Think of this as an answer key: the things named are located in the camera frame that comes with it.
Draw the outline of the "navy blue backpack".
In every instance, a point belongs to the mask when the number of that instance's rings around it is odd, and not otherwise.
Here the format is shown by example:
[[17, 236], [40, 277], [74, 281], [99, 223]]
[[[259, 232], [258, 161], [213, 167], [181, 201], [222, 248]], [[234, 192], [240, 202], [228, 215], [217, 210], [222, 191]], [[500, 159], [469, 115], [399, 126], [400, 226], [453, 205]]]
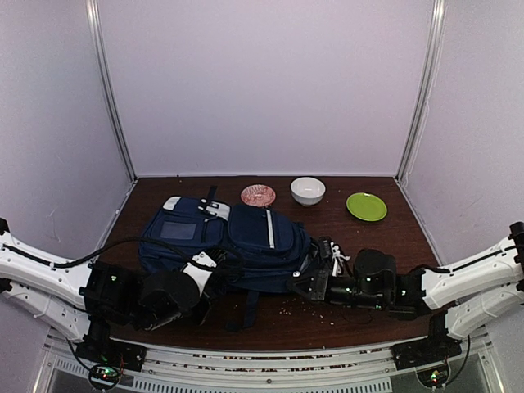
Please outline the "navy blue backpack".
[[138, 258], [148, 273], [181, 270], [185, 255], [200, 252], [237, 268], [219, 291], [247, 292], [241, 327], [250, 328], [261, 294], [288, 293], [292, 278], [318, 267], [318, 243], [302, 224], [276, 210], [230, 206], [215, 200], [215, 191], [211, 187], [203, 198], [170, 197], [144, 229]]

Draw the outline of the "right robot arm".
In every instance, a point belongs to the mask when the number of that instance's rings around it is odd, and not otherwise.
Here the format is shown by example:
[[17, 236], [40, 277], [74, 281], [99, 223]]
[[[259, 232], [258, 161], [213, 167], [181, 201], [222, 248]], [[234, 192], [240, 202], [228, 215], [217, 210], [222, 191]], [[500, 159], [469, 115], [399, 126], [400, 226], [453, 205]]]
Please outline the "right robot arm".
[[290, 291], [314, 302], [385, 310], [399, 320], [429, 316], [423, 339], [392, 346], [397, 369], [460, 355], [461, 344], [478, 327], [523, 303], [523, 224], [491, 248], [445, 267], [396, 271], [395, 258], [361, 250], [345, 272], [347, 258], [325, 237], [314, 262], [287, 281]]

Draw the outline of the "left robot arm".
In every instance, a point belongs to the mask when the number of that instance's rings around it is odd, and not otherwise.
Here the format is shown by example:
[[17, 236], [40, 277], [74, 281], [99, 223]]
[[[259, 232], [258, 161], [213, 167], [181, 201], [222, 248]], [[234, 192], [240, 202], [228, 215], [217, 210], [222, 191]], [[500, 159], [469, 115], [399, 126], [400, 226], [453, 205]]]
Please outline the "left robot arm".
[[120, 357], [110, 325], [153, 331], [201, 303], [217, 264], [201, 252], [180, 270], [141, 274], [100, 260], [68, 260], [23, 243], [1, 221], [1, 295], [78, 344], [101, 364]]

